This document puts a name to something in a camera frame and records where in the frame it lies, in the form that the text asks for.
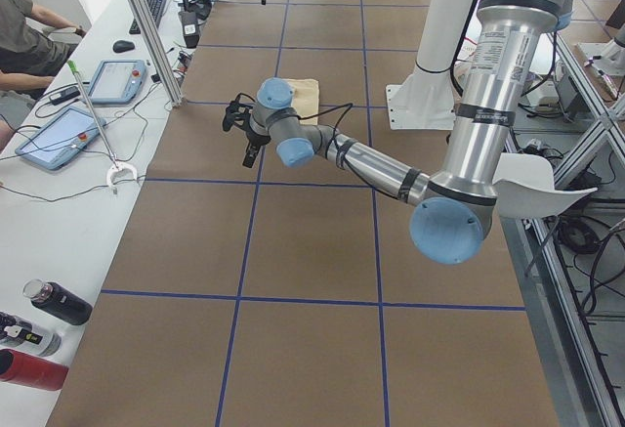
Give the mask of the grey black bottle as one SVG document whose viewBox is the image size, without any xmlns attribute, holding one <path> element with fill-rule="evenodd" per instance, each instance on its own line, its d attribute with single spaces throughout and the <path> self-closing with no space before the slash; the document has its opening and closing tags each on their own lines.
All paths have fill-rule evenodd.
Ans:
<svg viewBox="0 0 625 427">
<path fill-rule="evenodd" d="M 45 358 L 60 347 L 61 337 L 52 330 L 41 327 L 18 316 L 1 313 L 1 344 L 23 353 Z"/>
</svg>

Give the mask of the white plastic chair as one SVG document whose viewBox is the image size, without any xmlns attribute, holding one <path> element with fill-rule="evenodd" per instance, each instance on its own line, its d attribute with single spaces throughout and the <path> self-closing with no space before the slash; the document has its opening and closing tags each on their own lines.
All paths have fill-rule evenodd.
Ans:
<svg viewBox="0 0 625 427">
<path fill-rule="evenodd" d="M 501 154 L 492 183 L 499 216 L 512 219 L 558 216 L 597 190 L 557 190 L 551 163 L 539 155 L 521 153 Z"/>
</svg>

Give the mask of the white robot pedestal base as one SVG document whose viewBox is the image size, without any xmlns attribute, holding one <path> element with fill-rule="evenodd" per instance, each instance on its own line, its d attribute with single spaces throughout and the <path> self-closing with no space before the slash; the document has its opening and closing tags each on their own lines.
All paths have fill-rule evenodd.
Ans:
<svg viewBox="0 0 625 427">
<path fill-rule="evenodd" d="M 394 130 L 450 130 L 454 95 L 450 70 L 472 16 L 474 0 L 431 0 L 415 66 L 400 85 L 386 87 Z"/>
</svg>

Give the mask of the blue teach pendant far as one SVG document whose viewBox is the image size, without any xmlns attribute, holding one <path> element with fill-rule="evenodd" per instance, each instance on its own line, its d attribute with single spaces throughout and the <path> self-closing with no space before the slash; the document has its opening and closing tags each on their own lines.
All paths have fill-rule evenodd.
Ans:
<svg viewBox="0 0 625 427">
<path fill-rule="evenodd" d="M 126 105 L 139 93 L 146 78 L 143 60 L 104 60 L 89 82 L 94 105 Z"/>
</svg>

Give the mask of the blue teach pendant near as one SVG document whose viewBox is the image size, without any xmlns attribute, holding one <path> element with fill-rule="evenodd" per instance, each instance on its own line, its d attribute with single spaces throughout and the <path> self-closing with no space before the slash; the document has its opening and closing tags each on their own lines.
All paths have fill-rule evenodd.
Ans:
<svg viewBox="0 0 625 427">
<path fill-rule="evenodd" d="M 54 171 L 88 147 L 100 131 L 92 114 L 78 107 L 65 107 L 53 119 L 15 149 L 26 161 Z"/>
</svg>

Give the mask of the silver reacher stick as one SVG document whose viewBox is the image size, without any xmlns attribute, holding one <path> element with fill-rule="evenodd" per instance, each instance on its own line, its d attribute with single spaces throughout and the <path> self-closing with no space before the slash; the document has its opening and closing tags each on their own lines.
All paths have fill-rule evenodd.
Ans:
<svg viewBox="0 0 625 427">
<path fill-rule="evenodd" d="M 139 176 L 138 176 L 138 171 L 136 169 L 136 167 L 130 163 L 124 162 L 124 161 L 120 161 L 117 158 L 117 155 L 115 154 L 115 152 L 113 151 L 110 142 L 108 141 L 108 138 L 106 137 L 106 133 L 104 131 L 104 125 L 101 123 L 101 120 L 99 119 L 99 117 L 96 114 L 95 108 L 93 106 L 93 103 L 87 93 L 87 90 L 85 89 L 84 85 L 83 85 L 83 79 L 81 74 L 79 73 L 78 69 L 76 68 L 76 65 L 74 63 L 74 61 L 72 60 L 68 60 L 67 61 L 67 65 L 69 67 L 70 72 L 72 73 L 75 81 L 76 81 L 76 85 L 77 85 L 77 89 L 83 99 L 83 103 L 86 105 L 89 113 L 91 114 L 92 118 L 94 119 L 95 125 L 98 129 L 98 132 L 100 134 L 100 137 L 102 138 L 103 142 L 104 142 L 104 146 L 106 148 L 106 152 L 107 152 L 107 156 L 111 162 L 110 167 L 108 168 L 107 172 L 106 172 L 106 185 L 112 190 L 112 192 L 114 194 L 117 194 L 117 186 L 114 182 L 114 179 L 116 176 L 120 175 L 121 173 L 123 173 L 124 171 L 129 171 L 131 173 L 132 176 L 132 180 L 135 182 L 139 181 Z"/>
</svg>

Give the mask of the blue teach pendant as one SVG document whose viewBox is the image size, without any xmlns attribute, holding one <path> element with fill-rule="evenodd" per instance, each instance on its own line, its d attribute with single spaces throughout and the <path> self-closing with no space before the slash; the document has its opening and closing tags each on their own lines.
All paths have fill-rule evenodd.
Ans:
<svg viewBox="0 0 625 427">
<path fill-rule="evenodd" d="M 53 119 L 15 149 L 26 161 L 54 171 L 88 147 L 100 131 L 92 114 L 78 107 L 65 107 Z"/>
<path fill-rule="evenodd" d="M 94 105 L 126 105 L 139 93 L 146 78 L 143 60 L 104 60 L 89 82 Z"/>
</svg>

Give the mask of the aluminium frame post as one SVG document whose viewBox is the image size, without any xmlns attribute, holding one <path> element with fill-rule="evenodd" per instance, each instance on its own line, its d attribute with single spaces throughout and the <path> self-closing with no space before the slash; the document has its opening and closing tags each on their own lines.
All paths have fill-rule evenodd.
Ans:
<svg viewBox="0 0 625 427">
<path fill-rule="evenodd" d="M 145 0 L 128 0 L 134 18 L 138 20 L 141 36 L 146 43 L 152 64 L 156 68 L 160 81 L 173 107 L 178 107 L 183 101 L 183 94 L 173 68 L 167 59 L 158 30 L 155 31 L 153 20 L 148 13 Z"/>
</svg>

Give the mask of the black keyboard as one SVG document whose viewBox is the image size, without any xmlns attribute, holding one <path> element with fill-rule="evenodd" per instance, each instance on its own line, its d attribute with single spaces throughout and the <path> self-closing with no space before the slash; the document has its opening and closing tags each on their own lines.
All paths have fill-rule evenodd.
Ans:
<svg viewBox="0 0 625 427">
<path fill-rule="evenodd" d="M 148 13 L 150 14 L 153 20 L 155 31 L 157 31 L 158 27 L 160 26 L 163 14 L 166 10 L 168 0 L 145 0 L 145 1 L 146 1 Z M 136 18 L 133 19 L 133 22 L 131 23 L 131 26 L 128 32 L 130 35 L 141 34 L 141 29 L 140 29 L 138 20 Z"/>
</svg>

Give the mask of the seated person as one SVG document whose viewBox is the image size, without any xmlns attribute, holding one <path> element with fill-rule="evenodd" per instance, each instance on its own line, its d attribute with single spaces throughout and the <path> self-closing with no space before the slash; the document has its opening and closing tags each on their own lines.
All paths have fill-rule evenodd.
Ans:
<svg viewBox="0 0 625 427">
<path fill-rule="evenodd" d="M 32 0 L 1 0 L 1 90 L 38 100 L 76 46 L 50 39 L 28 19 L 55 29 L 71 28 L 80 37 L 86 30 Z"/>
</svg>

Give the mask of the black computer mouse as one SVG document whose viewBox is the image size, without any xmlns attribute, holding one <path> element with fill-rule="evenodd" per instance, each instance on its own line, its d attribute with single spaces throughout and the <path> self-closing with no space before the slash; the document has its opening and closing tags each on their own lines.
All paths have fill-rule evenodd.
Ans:
<svg viewBox="0 0 625 427">
<path fill-rule="evenodd" d="M 132 41 L 117 40 L 112 45 L 112 51 L 115 54 L 121 54 L 129 52 L 135 49 L 135 44 Z"/>
</svg>

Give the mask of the beige long-sleeve printed shirt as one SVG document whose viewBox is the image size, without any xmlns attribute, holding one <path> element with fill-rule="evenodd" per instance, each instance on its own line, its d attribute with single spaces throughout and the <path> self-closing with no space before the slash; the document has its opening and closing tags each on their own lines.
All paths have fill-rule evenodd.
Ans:
<svg viewBox="0 0 625 427">
<path fill-rule="evenodd" d="M 293 91 L 292 104 L 297 114 L 308 117 L 318 113 L 319 85 L 315 79 L 286 79 Z"/>
</svg>

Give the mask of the red bottle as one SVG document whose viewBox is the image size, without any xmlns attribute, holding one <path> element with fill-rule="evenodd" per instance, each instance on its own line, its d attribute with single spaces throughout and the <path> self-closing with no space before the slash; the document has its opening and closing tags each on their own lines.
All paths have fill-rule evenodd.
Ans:
<svg viewBox="0 0 625 427">
<path fill-rule="evenodd" d="M 58 391 L 68 367 L 12 349 L 1 350 L 1 381 L 46 391 Z"/>
</svg>

